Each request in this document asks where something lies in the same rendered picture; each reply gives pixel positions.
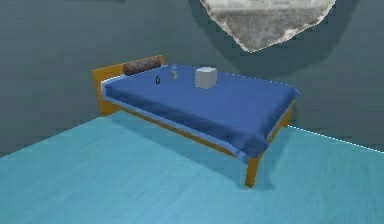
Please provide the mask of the grey cylindrical mug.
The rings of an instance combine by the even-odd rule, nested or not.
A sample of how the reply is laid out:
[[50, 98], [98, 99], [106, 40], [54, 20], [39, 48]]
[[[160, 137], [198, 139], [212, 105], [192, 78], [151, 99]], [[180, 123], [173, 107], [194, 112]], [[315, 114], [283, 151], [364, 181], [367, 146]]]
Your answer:
[[217, 82], [217, 69], [201, 67], [195, 71], [195, 86], [203, 89], [212, 88]]

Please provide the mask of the grey stone wall picture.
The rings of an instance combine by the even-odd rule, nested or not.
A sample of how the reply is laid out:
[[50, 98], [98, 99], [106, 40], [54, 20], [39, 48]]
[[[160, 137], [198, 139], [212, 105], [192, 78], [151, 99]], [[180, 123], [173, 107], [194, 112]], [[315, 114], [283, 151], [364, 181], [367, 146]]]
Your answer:
[[246, 52], [292, 39], [319, 24], [336, 0], [200, 0], [209, 17]]

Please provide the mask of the dark brown bolster pillow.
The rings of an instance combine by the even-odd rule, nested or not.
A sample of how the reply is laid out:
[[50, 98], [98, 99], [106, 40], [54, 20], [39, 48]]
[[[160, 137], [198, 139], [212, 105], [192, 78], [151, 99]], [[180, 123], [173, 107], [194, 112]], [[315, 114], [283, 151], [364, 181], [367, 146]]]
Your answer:
[[152, 56], [125, 63], [123, 65], [123, 72], [126, 76], [131, 76], [151, 69], [159, 68], [161, 65], [162, 61], [160, 57]]

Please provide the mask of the wooden bed with blue blanket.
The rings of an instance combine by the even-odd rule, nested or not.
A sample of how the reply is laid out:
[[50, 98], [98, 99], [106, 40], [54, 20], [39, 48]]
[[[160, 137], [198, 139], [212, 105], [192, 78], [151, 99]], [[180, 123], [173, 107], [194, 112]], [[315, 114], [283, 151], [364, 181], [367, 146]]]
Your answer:
[[[247, 165], [245, 185], [256, 180], [259, 161], [276, 134], [289, 125], [299, 91], [274, 81], [219, 72], [210, 89], [195, 86], [198, 68], [170, 64], [126, 76], [120, 63], [92, 71], [100, 112], [126, 111]], [[156, 76], [160, 84], [155, 84]]]

